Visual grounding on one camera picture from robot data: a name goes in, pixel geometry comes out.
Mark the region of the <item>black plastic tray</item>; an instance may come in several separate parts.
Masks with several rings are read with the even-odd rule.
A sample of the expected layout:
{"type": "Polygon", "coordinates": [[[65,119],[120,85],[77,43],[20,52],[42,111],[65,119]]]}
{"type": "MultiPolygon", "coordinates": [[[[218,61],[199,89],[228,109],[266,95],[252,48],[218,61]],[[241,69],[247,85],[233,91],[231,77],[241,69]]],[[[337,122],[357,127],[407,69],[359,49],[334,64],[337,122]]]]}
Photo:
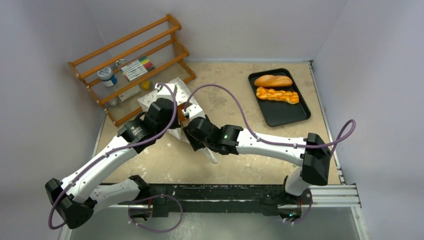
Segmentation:
{"type": "Polygon", "coordinates": [[[279,127],[311,117],[311,111],[287,69],[251,73],[248,82],[268,126],[279,127]]]}

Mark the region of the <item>long fake bread loaf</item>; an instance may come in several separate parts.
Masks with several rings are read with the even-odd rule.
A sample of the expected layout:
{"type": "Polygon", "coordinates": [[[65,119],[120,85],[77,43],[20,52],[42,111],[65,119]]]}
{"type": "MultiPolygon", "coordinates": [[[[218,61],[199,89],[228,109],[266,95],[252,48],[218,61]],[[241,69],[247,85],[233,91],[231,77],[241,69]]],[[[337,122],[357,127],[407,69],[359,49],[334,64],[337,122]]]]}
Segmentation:
{"type": "Polygon", "coordinates": [[[254,86],[263,88],[289,87],[293,80],[285,75],[263,75],[254,81],[254,86]]]}

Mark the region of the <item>patterned white paper bag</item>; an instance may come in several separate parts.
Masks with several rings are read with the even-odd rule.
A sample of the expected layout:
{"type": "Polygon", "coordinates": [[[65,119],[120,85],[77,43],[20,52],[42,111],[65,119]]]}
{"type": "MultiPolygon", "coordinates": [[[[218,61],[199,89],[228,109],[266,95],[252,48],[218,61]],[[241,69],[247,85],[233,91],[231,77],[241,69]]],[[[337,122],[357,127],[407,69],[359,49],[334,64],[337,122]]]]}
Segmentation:
{"type": "MultiPolygon", "coordinates": [[[[178,123],[180,124],[179,128],[169,129],[168,133],[182,142],[189,143],[189,140],[183,132],[183,128],[186,127],[190,123],[190,121],[183,116],[182,110],[189,107],[190,105],[199,105],[199,103],[191,95],[192,93],[189,90],[188,86],[179,77],[169,81],[167,84],[175,84],[177,87],[175,97],[177,103],[177,119],[178,123]]],[[[157,100],[156,93],[157,91],[154,89],[137,100],[138,104],[141,106],[141,109],[143,111],[146,112],[150,105],[155,100],[157,100]]]]}

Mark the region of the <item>braided fake bread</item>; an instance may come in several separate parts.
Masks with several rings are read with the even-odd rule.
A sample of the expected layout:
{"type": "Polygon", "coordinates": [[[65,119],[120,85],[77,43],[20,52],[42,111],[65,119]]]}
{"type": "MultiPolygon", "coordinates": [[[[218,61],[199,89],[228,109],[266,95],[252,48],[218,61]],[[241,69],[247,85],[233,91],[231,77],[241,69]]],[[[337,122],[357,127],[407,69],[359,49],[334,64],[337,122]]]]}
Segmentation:
{"type": "Polygon", "coordinates": [[[286,102],[291,105],[298,104],[300,97],[295,91],[274,90],[272,88],[258,87],[256,97],[264,101],[286,102]]]}

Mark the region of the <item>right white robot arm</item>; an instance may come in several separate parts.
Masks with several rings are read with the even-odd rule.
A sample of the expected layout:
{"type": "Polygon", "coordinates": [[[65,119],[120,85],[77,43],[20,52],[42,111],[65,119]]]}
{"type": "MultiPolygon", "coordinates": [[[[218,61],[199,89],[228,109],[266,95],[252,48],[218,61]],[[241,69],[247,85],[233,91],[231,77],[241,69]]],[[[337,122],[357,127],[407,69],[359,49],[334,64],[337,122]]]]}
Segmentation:
{"type": "Polygon", "coordinates": [[[280,196],[294,203],[311,185],[326,186],[329,181],[331,152],[320,147],[321,137],[309,133],[307,138],[270,136],[277,144],[265,143],[264,134],[250,132],[236,125],[217,127],[207,117],[196,117],[183,128],[194,151],[208,149],[220,155],[259,155],[295,164],[297,169],[284,180],[280,196]]]}

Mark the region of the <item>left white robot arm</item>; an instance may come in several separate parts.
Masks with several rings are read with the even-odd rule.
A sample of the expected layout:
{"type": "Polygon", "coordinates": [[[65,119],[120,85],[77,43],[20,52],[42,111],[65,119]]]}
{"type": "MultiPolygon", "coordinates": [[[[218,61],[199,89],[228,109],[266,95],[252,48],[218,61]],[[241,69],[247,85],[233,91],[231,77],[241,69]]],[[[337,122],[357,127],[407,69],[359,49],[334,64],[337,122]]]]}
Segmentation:
{"type": "Polygon", "coordinates": [[[146,203],[152,198],[150,186],[138,175],[112,185],[100,184],[118,167],[154,145],[167,130],[177,127],[176,101],[159,98],[148,111],[127,122],[109,144],[79,170],[62,180],[50,179],[44,186],[52,205],[48,227],[75,229],[109,206],[146,203]]]}

